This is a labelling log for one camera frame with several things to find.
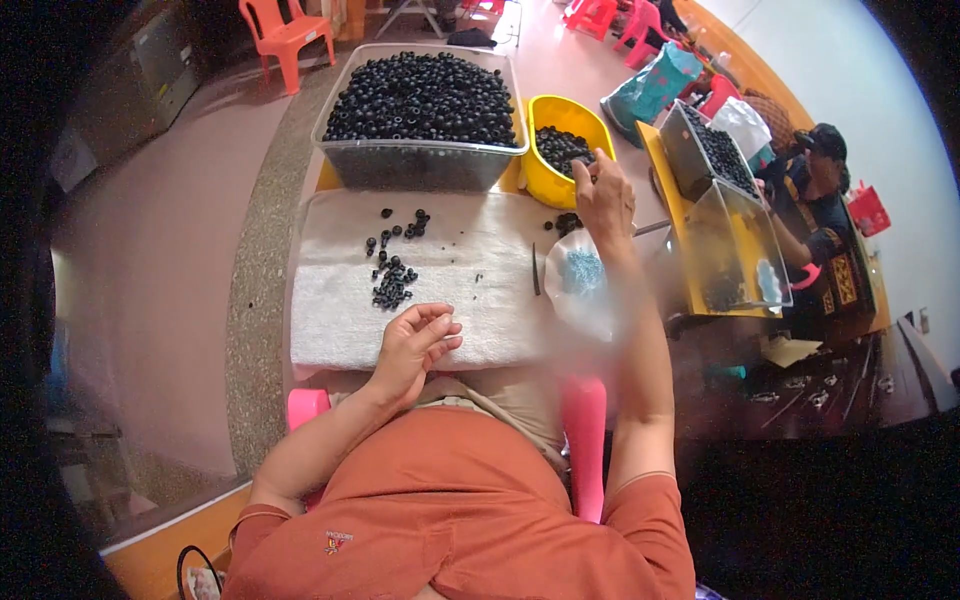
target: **white towel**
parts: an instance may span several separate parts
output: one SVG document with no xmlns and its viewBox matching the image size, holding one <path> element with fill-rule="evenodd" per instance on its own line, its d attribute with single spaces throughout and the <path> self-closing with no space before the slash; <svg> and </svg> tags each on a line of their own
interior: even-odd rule
<svg viewBox="0 0 960 600">
<path fill-rule="evenodd" d="M 380 217 L 383 208 L 394 213 Z M 367 258 L 366 241 L 380 232 L 430 216 L 426 234 L 388 242 L 420 277 L 407 289 L 413 297 L 396 311 L 372 304 L 378 260 Z M 376 364 L 384 326 L 415 302 L 448 302 L 464 326 L 463 345 L 436 366 L 468 371 L 518 365 L 542 358 L 556 320 L 550 299 L 534 295 L 532 245 L 538 277 L 544 256 L 557 241 L 543 229 L 558 211 L 513 194 L 425 194 L 351 192 L 317 194 L 307 208 L 300 235 L 290 318 L 290 358 L 297 380 L 320 369 L 369 370 Z"/>
</svg>

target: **pink chair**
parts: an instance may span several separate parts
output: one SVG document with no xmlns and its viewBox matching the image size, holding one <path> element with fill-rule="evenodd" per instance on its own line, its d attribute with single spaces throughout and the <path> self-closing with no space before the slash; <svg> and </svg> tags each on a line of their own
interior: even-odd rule
<svg viewBox="0 0 960 600">
<path fill-rule="evenodd" d="M 623 36 L 613 45 L 613 50 L 616 50 L 627 43 L 627 40 L 631 37 L 636 39 L 634 48 L 627 55 L 627 59 L 623 61 L 632 69 L 640 68 L 644 59 L 659 52 L 657 48 L 643 41 L 647 38 L 647 31 L 650 29 L 653 29 L 660 37 L 669 42 L 670 37 L 660 27 L 660 10 L 647 0 L 635 0 L 630 22 L 623 30 Z"/>
<path fill-rule="evenodd" d="M 307 16 L 303 13 L 299 0 L 287 0 L 287 6 L 290 7 L 293 20 L 284 24 L 276 0 L 240 0 L 240 13 L 247 20 L 253 41 L 256 42 L 264 79 L 267 83 L 270 82 L 267 57 L 273 55 L 280 61 L 280 73 L 283 74 L 287 94 L 293 96 L 300 91 L 300 67 L 297 63 L 300 48 L 323 36 L 326 39 L 326 52 L 330 55 L 330 66 L 337 61 L 333 58 L 333 30 L 330 28 L 330 19 Z"/>
<path fill-rule="evenodd" d="M 707 119 L 712 119 L 713 115 L 717 113 L 717 110 L 731 97 L 737 100 L 743 100 L 740 92 L 736 89 L 736 85 L 734 85 L 732 81 L 723 75 L 714 75 L 713 78 L 710 79 L 710 97 L 707 98 L 707 101 L 703 106 L 699 107 L 698 110 L 700 110 Z"/>
<path fill-rule="evenodd" d="M 562 390 L 562 418 L 570 445 L 573 513 L 600 522 L 603 512 L 603 436 L 607 418 L 607 390 L 599 379 L 568 379 Z M 325 390 L 297 389 L 287 397 L 287 425 L 293 431 L 329 410 Z M 303 499 L 311 511 L 324 494 L 321 488 Z"/>
<path fill-rule="evenodd" d="M 586 29 L 600 41 L 607 35 L 616 16 L 616 0 L 573 0 L 564 10 L 567 29 Z"/>
</svg>

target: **plastic container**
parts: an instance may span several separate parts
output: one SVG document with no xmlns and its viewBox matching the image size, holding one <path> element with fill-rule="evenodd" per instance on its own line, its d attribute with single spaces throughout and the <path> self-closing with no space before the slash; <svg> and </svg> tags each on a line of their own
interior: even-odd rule
<svg viewBox="0 0 960 600">
<path fill-rule="evenodd" d="M 735 187 L 733 183 L 720 177 L 713 170 L 707 159 L 707 153 L 704 152 L 704 147 L 700 143 L 700 138 L 693 132 L 689 117 L 681 105 L 685 106 L 684 101 L 677 99 L 660 128 L 663 151 L 666 153 L 670 169 L 677 179 L 680 193 L 689 200 L 696 200 L 707 193 L 714 180 L 720 180 L 731 187 Z M 705 125 L 707 118 L 702 114 L 700 114 L 700 118 L 701 123 Z M 739 148 L 736 150 L 744 170 L 752 177 L 753 173 L 750 171 L 747 159 L 740 153 Z M 756 187 L 754 192 L 757 196 L 753 199 L 753 202 L 762 205 L 759 199 L 760 192 Z"/>
<path fill-rule="evenodd" d="M 527 103 L 528 136 L 535 140 L 523 155 L 519 187 L 544 204 L 564 210 L 577 206 L 574 181 L 551 167 L 537 150 L 537 130 L 550 127 L 582 136 L 590 149 L 602 148 L 607 156 L 616 159 L 610 131 L 589 108 L 561 96 L 536 96 Z"/>
<path fill-rule="evenodd" d="M 511 94 L 510 104 L 516 109 L 513 129 L 517 147 L 409 139 L 324 142 L 326 121 L 337 96 L 349 86 L 353 71 L 367 60 L 388 59 L 401 52 L 417 55 L 449 52 L 489 71 L 500 69 L 503 83 Z M 365 44 L 350 55 L 317 118 L 311 138 L 313 145 L 324 151 L 343 185 L 350 189 L 487 191 L 507 170 L 514 156 L 523 156 L 530 147 L 519 98 L 514 64 L 509 57 L 459 46 Z"/>
<path fill-rule="evenodd" d="M 770 220 L 735 187 L 712 183 L 687 213 L 686 230 L 689 275 L 709 310 L 793 305 Z M 730 295 L 724 299 L 724 293 L 717 293 L 719 286 L 737 288 L 735 299 Z"/>
<path fill-rule="evenodd" d="M 749 308 L 778 308 L 793 306 L 790 280 L 774 233 L 773 223 L 763 207 L 744 194 L 738 187 L 718 180 L 724 207 L 736 236 L 737 252 L 747 279 Z"/>
</svg>

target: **hand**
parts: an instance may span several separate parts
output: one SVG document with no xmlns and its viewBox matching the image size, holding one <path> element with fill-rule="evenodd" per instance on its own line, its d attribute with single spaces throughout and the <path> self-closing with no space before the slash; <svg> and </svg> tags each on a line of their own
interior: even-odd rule
<svg viewBox="0 0 960 600">
<path fill-rule="evenodd" d="M 452 315 L 449 304 L 414 304 L 384 329 L 380 356 L 368 385 L 394 402 L 397 410 L 417 400 L 433 364 L 463 343 L 458 335 L 463 326 L 454 323 Z"/>
<path fill-rule="evenodd" d="M 573 161 L 577 184 L 577 214 L 589 231 L 601 259 L 633 253 L 634 188 L 616 161 L 597 148 L 589 167 Z M 590 179 L 596 176 L 596 183 Z"/>
<path fill-rule="evenodd" d="M 760 201 L 763 202 L 763 209 L 770 212 L 770 203 L 767 202 L 767 183 L 764 180 L 756 180 L 756 187 L 760 190 Z"/>
</svg>

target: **white wall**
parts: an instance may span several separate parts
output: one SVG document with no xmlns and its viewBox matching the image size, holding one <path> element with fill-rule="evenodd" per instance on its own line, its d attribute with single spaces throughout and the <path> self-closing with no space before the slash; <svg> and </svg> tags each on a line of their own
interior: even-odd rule
<svg viewBox="0 0 960 600">
<path fill-rule="evenodd" d="M 814 121 L 844 135 L 854 184 L 875 187 L 893 224 L 871 238 L 891 315 L 928 307 L 925 341 L 947 370 L 960 365 L 960 198 L 896 46 L 857 0 L 699 3 L 756 50 Z"/>
</svg>

